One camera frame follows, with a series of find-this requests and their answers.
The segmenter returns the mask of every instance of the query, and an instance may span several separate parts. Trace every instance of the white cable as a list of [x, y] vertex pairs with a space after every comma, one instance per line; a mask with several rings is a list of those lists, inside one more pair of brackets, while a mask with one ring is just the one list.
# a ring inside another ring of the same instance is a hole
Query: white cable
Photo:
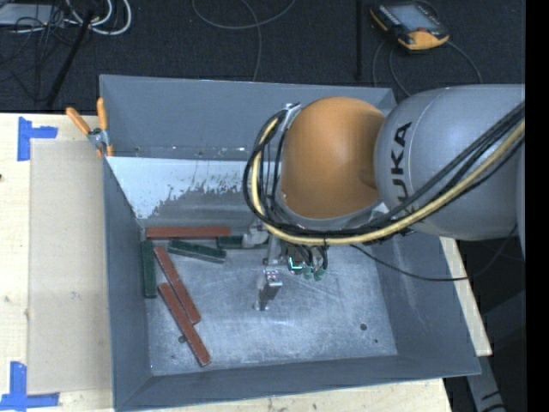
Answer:
[[[99, 33], [101, 35], [120, 35], [121, 33], [126, 32], [130, 28], [131, 18], [132, 18], [130, 2], [128, 2], [128, 0], [122, 0], [123, 3], [124, 3], [124, 7], [126, 9], [126, 13], [127, 13], [127, 20], [126, 20], [126, 23], [124, 24], [124, 26], [122, 28], [118, 29], [117, 31], [107, 31], [107, 30], [101, 30], [101, 29], [96, 28], [96, 26], [98, 26], [100, 24], [103, 24], [106, 21], [108, 21], [112, 16], [112, 1], [111, 0], [106, 0], [106, 1], [109, 5], [109, 12], [108, 12], [107, 16], [105, 18], [103, 18], [102, 20], [100, 20], [100, 21], [90, 23], [90, 26], [88, 27], [89, 30], [91, 30], [92, 32], [95, 32], [95, 33]], [[73, 24], [78, 24], [78, 25], [81, 26], [82, 23], [84, 22], [84, 20], [76, 13], [74, 8], [72, 7], [72, 4], [70, 3], [70, 0], [65, 0], [65, 2], [67, 3], [67, 5], [70, 8], [70, 13], [78, 21], [77, 23], [74, 22], [74, 21], [67, 21], [67, 22], [71, 22]]]

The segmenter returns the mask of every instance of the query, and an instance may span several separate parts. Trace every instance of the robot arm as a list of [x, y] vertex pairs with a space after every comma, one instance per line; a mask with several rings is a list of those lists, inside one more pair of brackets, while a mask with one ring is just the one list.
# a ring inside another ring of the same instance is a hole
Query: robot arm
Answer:
[[[409, 230], [490, 239], [523, 221], [523, 85], [432, 90], [387, 118], [364, 101], [326, 98], [280, 130], [282, 121], [260, 133], [244, 191], [287, 243], [368, 243]], [[268, 194], [259, 167], [277, 133], [281, 175]]]

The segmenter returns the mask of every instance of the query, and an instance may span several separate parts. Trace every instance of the wooden block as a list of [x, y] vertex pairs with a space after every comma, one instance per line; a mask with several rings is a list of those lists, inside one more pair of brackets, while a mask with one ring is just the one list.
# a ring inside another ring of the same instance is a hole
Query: wooden block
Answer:
[[173, 265], [170, 255], [168, 255], [168, 252], [162, 245], [157, 245], [154, 248], [154, 255], [156, 256], [156, 259], [158, 259], [160, 267], [162, 268], [164, 275], [166, 275], [166, 279], [172, 286], [173, 291], [178, 297], [179, 303], [184, 311], [187, 313], [189, 320], [192, 324], [197, 324], [200, 322], [200, 313], [196, 309], [195, 303], [190, 298], [189, 292], [187, 292], [187, 288], [183, 284], [183, 281], [181, 281], [181, 277]]
[[178, 297], [173, 291], [170, 284], [163, 282], [158, 286], [158, 290], [162, 299], [166, 303], [170, 313], [178, 324], [179, 329], [183, 333], [187, 343], [190, 346], [190, 350], [196, 357], [196, 361], [201, 367], [205, 367], [211, 361], [210, 355], [202, 339], [198, 336], [195, 327], [187, 317], [183, 307], [179, 303]]
[[147, 227], [145, 234], [147, 239], [208, 239], [230, 235], [231, 228], [225, 226]]

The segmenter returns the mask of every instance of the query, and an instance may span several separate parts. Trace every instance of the clamp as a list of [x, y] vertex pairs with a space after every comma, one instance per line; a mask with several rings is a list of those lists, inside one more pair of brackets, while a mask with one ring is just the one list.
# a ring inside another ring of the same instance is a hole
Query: clamp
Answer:
[[65, 110], [67, 116], [72, 119], [76, 127], [87, 137], [87, 139], [96, 147], [99, 156], [114, 155], [111, 139], [107, 132], [108, 119], [106, 116], [105, 101], [103, 98], [97, 99], [97, 116], [100, 120], [100, 127], [94, 130], [87, 124], [80, 113], [73, 107], [67, 107]]

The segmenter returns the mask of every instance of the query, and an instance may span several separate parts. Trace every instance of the black cable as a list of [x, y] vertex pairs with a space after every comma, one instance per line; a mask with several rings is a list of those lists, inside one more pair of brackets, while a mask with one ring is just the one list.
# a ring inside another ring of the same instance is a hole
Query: black cable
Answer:
[[80, 44], [84, 40], [84, 36], [86, 35], [87, 28], [89, 27], [89, 24], [91, 23], [92, 18], [94, 17], [94, 12], [100, 4], [100, 0], [92, 0], [92, 2], [93, 4], [86, 13], [86, 17], [84, 19], [84, 22], [81, 25], [80, 31], [78, 32], [78, 36], [76, 37], [75, 43], [70, 49], [69, 55], [65, 59], [65, 62], [63, 63], [62, 68], [59, 70], [59, 73], [57, 74], [57, 77], [51, 87], [50, 94], [48, 95], [47, 101], [45, 104], [45, 106], [48, 108], [51, 108], [53, 106], [53, 102], [57, 98], [57, 94], [59, 93], [59, 90], [63, 85], [65, 77], [69, 72], [70, 65], [72, 64], [75, 58], [75, 55], [78, 52]]
[[376, 64], [377, 64], [377, 57], [379, 56], [379, 51], [381, 51], [382, 47], [387, 43], [387, 39], [384, 39], [379, 46], [376, 49], [376, 52], [374, 53], [374, 58], [371, 62], [371, 79], [374, 87], [377, 87], [377, 76], [376, 76]]
[[501, 244], [501, 246], [498, 248], [498, 250], [496, 251], [496, 253], [493, 255], [492, 259], [482, 268], [480, 269], [479, 271], [477, 271], [476, 273], [474, 273], [473, 275], [470, 275], [470, 276], [460, 276], [460, 277], [457, 277], [457, 278], [438, 278], [438, 277], [430, 277], [430, 276], [422, 276], [422, 275], [416, 275], [415, 273], [410, 273], [408, 271], [405, 271], [403, 269], [399, 269], [398, 267], [396, 267], [395, 265], [393, 264], [389, 264], [385, 261], [383, 261], [382, 259], [378, 258], [378, 257], [375, 257], [373, 256], [371, 253], [369, 253], [368, 251], [365, 251], [364, 249], [362, 249], [361, 247], [357, 246], [357, 245], [354, 245], [354, 244], [351, 244], [350, 246], [358, 251], [361, 251], [362, 253], [364, 253], [367, 257], [369, 257], [370, 259], [374, 260], [375, 262], [391, 269], [391, 270], [394, 270], [394, 271], [397, 271], [399, 273], [402, 273], [403, 275], [406, 275], [406, 276], [410, 276], [414, 279], [419, 279], [421, 281], [428, 281], [428, 282], [454, 282], [454, 281], [465, 281], [465, 280], [471, 280], [471, 279], [474, 279], [474, 278], [477, 278], [479, 277], [480, 275], [484, 274], [487, 270], [489, 270], [493, 265], [494, 263], [496, 262], [496, 260], [499, 258], [499, 255], [500, 253], [503, 251], [503, 249], [505, 248], [505, 246], [509, 243], [510, 239], [513, 237], [513, 233], [516, 231], [516, 228], [517, 228], [517, 225], [515, 224], [515, 226], [513, 226], [513, 228], [510, 230], [509, 234], [507, 235], [507, 237], [505, 238], [505, 241]]
[[256, 57], [256, 67], [254, 69], [254, 74], [252, 77], [252, 81], [255, 81], [257, 79], [257, 74], [259, 73], [259, 66], [261, 63], [261, 56], [262, 56], [262, 33], [261, 33], [261, 26], [270, 23], [271, 21], [278, 20], [281, 18], [290, 8], [295, 4], [296, 0], [292, 0], [284, 10], [282, 10], [279, 14], [274, 15], [272, 17], [269, 17], [267, 20], [259, 21], [257, 19], [256, 12], [254, 9], [246, 2], [245, 0], [239, 0], [250, 12], [252, 18], [254, 19], [253, 24], [247, 24], [247, 25], [239, 25], [239, 26], [233, 26], [233, 25], [224, 25], [215, 23], [213, 21], [208, 20], [206, 17], [204, 17], [196, 8], [196, 0], [191, 0], [192, 8], [195, 11], [196, 15], [200, 17], [204, 22], [209, 24], [210, 26], [219, 27], [221, 29], [228, 29], [228, 30], [242, 30], [242, 29], [250, 29], [255, 27], [257, 29], [257, 57]]

